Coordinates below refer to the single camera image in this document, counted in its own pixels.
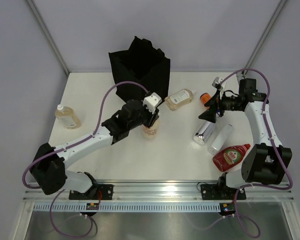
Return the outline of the shiny silver bottle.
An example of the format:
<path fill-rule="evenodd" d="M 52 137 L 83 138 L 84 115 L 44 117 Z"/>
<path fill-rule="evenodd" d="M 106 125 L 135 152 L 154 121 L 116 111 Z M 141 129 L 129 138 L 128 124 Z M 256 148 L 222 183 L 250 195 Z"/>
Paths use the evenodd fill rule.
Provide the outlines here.
<path fill-rule="evenodd" d="M 214 123 L 204 120 L 200 127 L 195 131 L 193 140 L 199 145 L 204 145 L 209 140 L 214 129 Z"/>

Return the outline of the beige patterned bottle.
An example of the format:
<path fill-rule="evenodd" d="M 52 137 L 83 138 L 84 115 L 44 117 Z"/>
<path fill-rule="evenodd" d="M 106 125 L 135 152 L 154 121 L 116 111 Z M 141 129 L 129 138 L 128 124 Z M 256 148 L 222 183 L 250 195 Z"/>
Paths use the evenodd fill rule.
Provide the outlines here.
<path fill-rule="evenodd" d="M 160 118 L 156 119 L 151 127 L 141 126 L 142 136 L 146 139 L 155 139 L 160 126 Z"/>

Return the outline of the orange blue bottle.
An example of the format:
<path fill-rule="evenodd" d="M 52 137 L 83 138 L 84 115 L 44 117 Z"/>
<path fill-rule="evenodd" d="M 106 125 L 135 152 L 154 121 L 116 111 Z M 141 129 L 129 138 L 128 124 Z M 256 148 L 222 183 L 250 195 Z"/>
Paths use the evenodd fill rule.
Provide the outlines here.
<path fill-rule="evenodd" d="M 210 99 L 211 99 L 211 96 L 207 92 L 203 93 L 199 98 L 200 102 L 206 109 L 210 108 L 209 106 L 205 105 Z"/>

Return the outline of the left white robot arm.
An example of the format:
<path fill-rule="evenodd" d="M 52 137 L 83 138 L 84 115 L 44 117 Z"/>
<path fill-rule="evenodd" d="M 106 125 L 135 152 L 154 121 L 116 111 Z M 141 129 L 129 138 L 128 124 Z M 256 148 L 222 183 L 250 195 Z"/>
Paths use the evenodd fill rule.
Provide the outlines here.
<path fill-rule="evenodd" d="M 41 145 L 36 153 L 30 173 L 45 195 L 70 190 L 84 199 L 93 199 L 100 187 L 87 172 L 73 172 L 68 168 L 85 156 L 123 140 L 139 126 L 152 127 L 159 118 L 158 106 L 162 99 L 156 94 L 144 100 L 129 100 L 111 118 L 105 120 L 96 132 L 52 147 Z"/>

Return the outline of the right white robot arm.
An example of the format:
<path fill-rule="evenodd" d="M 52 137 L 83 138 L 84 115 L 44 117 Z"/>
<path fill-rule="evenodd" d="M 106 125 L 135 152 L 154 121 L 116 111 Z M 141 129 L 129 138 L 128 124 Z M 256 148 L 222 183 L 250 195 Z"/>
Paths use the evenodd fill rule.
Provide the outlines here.
<path fill-rule="evenodd" d="M 288 179 L 285 190 L 293 187 L 293 180 L 288 171 L 292 159 L 292 150 L 283 147 L 270 117 L 269 95 L 258 92 L 257 81 L 245 78 L 239 82 L 238 94 L 226 96 L 225 80 L 216 77 L 212 83 L 215 94 L 207 101 L 208 108 L 199 119 L 211 123 L 217 121 L 225 111 L 244 112 L 252 133 L 253 147 L 244 158 L 237 171 L 224 173 L 216 186 L 218 196 L 229 198 L 235 189 L 246 187 L 265 187 L 281 190 L 279 186 L 284 177 Z"/>

